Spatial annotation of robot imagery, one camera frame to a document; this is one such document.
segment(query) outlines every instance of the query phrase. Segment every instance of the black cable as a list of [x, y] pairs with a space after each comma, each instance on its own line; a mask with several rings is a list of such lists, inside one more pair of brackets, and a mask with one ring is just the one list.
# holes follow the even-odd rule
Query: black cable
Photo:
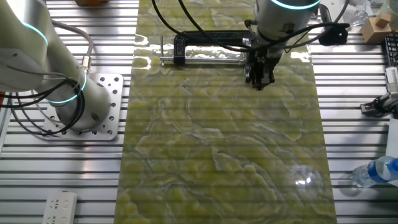
[[[185, 38], [193, 39], [193, 40], [200, 40], [200, 41], [206, 40], [206, 39], [202, 39], [202, 38], [192, 37], [192, 36], [189, 36], [189, 35], [187, 35], [187, 34], [183, 34], [182, 32], [180, 32], [180, 31], [174, 29], [174, 28], [163, 18], [162, 14], [160, 13], [160, 11], [159, 11], [159, 9], [158, 9], [158, 7], [157, 7], [157, 5], [156, 5], [155, 0], [152, 0], [152, 5], [154, 6], [155, 12], [156, 12], [157, 16], [159, 17], [159, 19], [163, 22], [163, 24], [164, 24], [167, 28], [169, 28], [169, 29], [170, 29], [171, 31], [173, 31], [174, 33], [176, 33], [176, 34], [178, 34], [178, 35], [181, 35], [181, 36], [183, 36], [183, 37], [185, 37]], [[250, 49], [249, 46], [244, 45], [244, 44], [241, 44], [241, 45], [240, 45], [240, 44], [238, 44], [238, 45], [234, 44], [233, 46], [245, 47], [245, 48], [249, 48], [249, 49]]]
[[75, 125], [77, 123], [77, 121], [81, 118], [81, 116], [83, 116], [84, 110], [85, 110], [85, 97], [83, 95], [83, 93], [81, 92], [80, 86], [77, 90], [75, 90], [75, 93], [78, 95], [78, 97], [76, 98], [76, 111], [74, 112], [73, 118], [71, 119], [71, 121], [65, 125], [64, 128], [58, 130], [58, 131], [49, 131], [49, 130], [45, 130], [44, 128], [41, 128], [39, 125], [35, 124], [27, 115], [27, 113], [25, 112], [24, 108], [21, 108], [23, 114], [26, 116], [26, 118], [28, 119], [28, 121], [30, 121], [36, 128], [39, 128], [41, 131], [45, 132], [45, 133], [38, 133], [35, 131], [30, 130], [29, 128], [27, 128], [26, 126], [24, 126], [21, 121], [19, 120], [18, 116], [16, 115], [16, 112], [14, 109], [11, 109], [12, 111], [12, 115], [14, 116], [15, 120], [19, 123], [19, 125], [24, 128], [27, 132], [34, 134], [34, 135], [41, 135], [41, 136], [49, 136], [49, 135], [54, 135], [54, 134], [58, 134], [58, 133], [62, 133], [68, 129], [70, 129], [73, 125]]
[[5, 95], [5, 94], [0, 94], [0, 97], [3, 97], [3, 98], [9, 98], [9, 99], [31, 99], [31, 98], [37, 98], [37, 97], [40, 97], [40, 96], [43, 96], [43, 95], [46, 95], [47, 93], [52, 93], [53, 91], [55, 91], [56, 89], [58, 89], [58, 88], [60, 88], [61, 86], [63, 86], [63, 85], [66, 85], [67, 83], [70, 83], [71, 82], [71, 79], [66, 79], [66, 80], [64, 80], [64, 81], [62, 81], [62, 82], [60, 82], [58, 85], [56, 85], [55, 87], [53, 87], [53, 88], [51, 88], [51, 89], [48, 89], [48, 90], [45, 90], [45, 91], [43, 91], [43, 92], [41, 92], [41, 93], [37, 93], [37, 94], [34, 94], [34, 95], [27, 95], [27, 96], [13, 96], [13, 95]]
[[[294, 44], [293, 44], [292, 46], [293, 46], [293, 47], [296, 46], [296, 44], [297, 44], [300, 40], [302, 40], [309, 32], [310, 32], [310, 31], [306, 31], [306, 33], [303, 34], [303, 36], [301, 36], [298, 40], [296, 40], [296, 42], [294, 42]], [[290, 49], [288, 49], [288, 50], [284, 49], [284, 50], [285, 50], [285, 53], [288, 54], [288, 53], [293, 49], [293, 47], [290, 48]]]
[[[193, 19], [193, 17], [192, 17], [191, 14], [188, 12], [188, 10], [187, 10], [187, 8], [185, 7], [185, 5], [184, 5], [184, 3], [182, 2], [182, 0], [178, 0], [178, 2], [180, 3], [180, 6], [181, 6], [182, 10], [184, 11], [184, 13], [185, 13], [185, 15], [188, 17], [188, 19], [191, 21], [191, 23], [192, 23], [204, 36], [206, 36], [206, 37], [207, 37], [209, 40], [211, 40], [214, 44], [216, 44], [216, 45], [218, 45], [218, 46], [220, 46], [220, 47], [223, 47], [223, 48], [228, 49], [228, 50], [233, 50], [233, 51], [236, 50], [236, 48], [233, 48], [233, 47], [228, 46], [228, 45], [231, 45], [231, 44], [229, 44], [229, 43], [222, 43], [222, 42], [220, 42], [220, 41], [218, 41], [218, 40], [216, 40], [216, 39], [210, 37], [210, 35], [208, 35], [208, 34], [199, 26], [199, 24], [197, 24], [197, 22]], [[237, 46], [237, 47], [248, 47], [247, 45], [244, 45], [244, 44], [235, 44], [234, 46]]]
[[[182, 35], [182, 36], [184, 36], [184, 37], [186, 37], [186, 38], [192, 38], [192, 37], [190, 37], [189, 35], [183, 34], [183, 33], [179, 32], [178, 30], [174, 29], [172, 26], [170, 26], [170, 24], [167, 23], [167, 21], [166, 21], [166, 20], [163, 18], [163, 16], [161, 15], [159, 9], [157, 8], [157, 5], [156, 5], [155, 0], [152, 0], [152, 4], [153, 4], [153, 6], [154, 6], [154, 9], [155, 9], [155, 11], [156, 11], [156, 13], [157, 13], [159, 19], [163, 22], [163, 24], [164, 24], [167, 28], [169, 28], [171, 31], [175, 32], [175, 33], [178, 34], [178, 35]], [[231, 50], [236, 51], [236, 52], [256, 52], [256, 51], [260, 51], [260, 50], [266, 50], [266, 49], [268, 49], [269, 47], [275, 46], [275, 45], [277, 45], [277, 44], [284, 43], [284, 42], [288, 41], [290, 38], [295, 37], [296, 35], [302, 34], [302, 33], [306, 32], [306, 31], [311, 31], [312, 29], [320, 28], [320, 27], [333, 27], [333, 26], [335, 26], [335, 27], [341, 27], [341, 26], [343, 26], [343, 27], [349, 27], [349, 24], [339, 24], [339, 23], [335, 23], [335, 22], [326, 22], [326, 23], [321, 23], [321, 24], [315, 24], [315, 25], [308, 26], [308, 27], [305, 27], [305, 28], [303, 28], [303, 29], [300, 29], [300, 30], [298, 30], [298, 31], [296, 31], [296, 32], [293, 32], [292, 34], [289, 34], [289, 35], [287, 35], [287, 36], [285, 36], [285, 37], [283, 37], [283, 38], [281, 38], [281, 39], [279, 39], [279, 40], [276, 40], [276, 41], [274, 41], [274, 42], [272, 42], [272, 43], [269, 43], [269, 44], [267, 44], [267, 45], [263, 45], [263, 46], [256, 47], [256, 48], [251, 48], [251, 49], [234, 49], [234, 48], [233, 48], [233, 49], [231, 49]]]

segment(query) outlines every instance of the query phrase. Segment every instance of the aluminum extrusion table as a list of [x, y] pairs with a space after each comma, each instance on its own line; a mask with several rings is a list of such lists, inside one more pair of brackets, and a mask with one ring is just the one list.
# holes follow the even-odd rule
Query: aluminum extrusion table
[[[78, 7], [74, 1], [52, 0], [47, 4], [53, 19], [77, 26], [93, 37], [93, 73], [124, 75], [119, 139], [48, 143], [27, 134], [11, 116], [0, 137], [4, 141], [0, 223], [42, 223], [47, 195], [62, 190], [78, 194], [75, 223], [113, 223], [139, 1], [110, 1], [101, 8]], [[69, 31], [56, 31], [81, 61], [86, 40]], [[355, 29], [346, 46], [314, 43], [310, 48], [338, 223], [398, 223], [398, 188], [380, 185], [357, 190], [347, 174], [386, 151], [390, 116], [367, 118], [359, 110], [360, 103], [386, 92], [381, 47], [364, 45]], [[28, 113], [39, 124], [44, 122], [34, 106]]]

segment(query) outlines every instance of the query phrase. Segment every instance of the power strip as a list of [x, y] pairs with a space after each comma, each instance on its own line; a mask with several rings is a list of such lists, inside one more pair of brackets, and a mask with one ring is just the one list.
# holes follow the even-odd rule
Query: power strip
[[73, 224], [77, 194], [53, 192], [47, 198], [42, 224]]

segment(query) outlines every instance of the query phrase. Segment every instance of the marble veining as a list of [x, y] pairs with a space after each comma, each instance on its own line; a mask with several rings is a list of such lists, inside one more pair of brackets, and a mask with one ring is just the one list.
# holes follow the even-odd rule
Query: marble veining
[[[194, 30], [176, 0], [170, 24]], [[205, 30], [245, 29], [254, 0], [185, 1]], [[306, 47], [255, 91], [237, 65], [160, 65], [174, 34], [140, 0], [115, 223], [336, 223], [317, 90]], [[219, 47], [187, 56], [241, 58]]]

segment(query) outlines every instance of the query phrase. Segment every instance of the water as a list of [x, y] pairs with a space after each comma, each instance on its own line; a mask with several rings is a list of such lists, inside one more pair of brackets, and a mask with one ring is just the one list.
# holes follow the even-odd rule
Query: water
[[378, 183], [398, 180], [398, 159], [383, 156], [368, 165], [353, 170], [353, 179], [358, 187], [371, 187]]

